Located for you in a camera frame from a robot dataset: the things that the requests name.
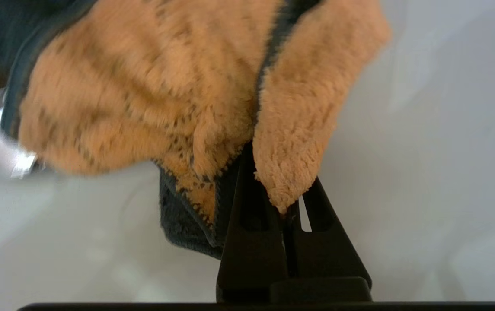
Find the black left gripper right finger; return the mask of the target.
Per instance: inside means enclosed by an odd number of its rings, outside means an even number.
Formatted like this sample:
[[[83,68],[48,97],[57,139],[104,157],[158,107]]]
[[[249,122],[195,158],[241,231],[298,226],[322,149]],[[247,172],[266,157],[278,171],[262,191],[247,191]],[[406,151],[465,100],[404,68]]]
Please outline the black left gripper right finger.
[[[301,197],[308,215],[310,232],[301,228],[299,203],[292,205],[285,218],[286,253],[294,275],[301,278],[362,278],[372,285],[322,183],[316,179]]]

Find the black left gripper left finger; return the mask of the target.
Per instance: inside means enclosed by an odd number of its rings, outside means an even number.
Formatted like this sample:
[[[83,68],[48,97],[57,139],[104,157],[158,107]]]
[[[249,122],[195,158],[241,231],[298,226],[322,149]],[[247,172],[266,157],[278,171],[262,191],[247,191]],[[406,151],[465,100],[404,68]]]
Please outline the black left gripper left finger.
[[[269,303],[270,287],[287,279],[279,214],[255,178],[252,145],[245,146],[216,282],[218,303]]]

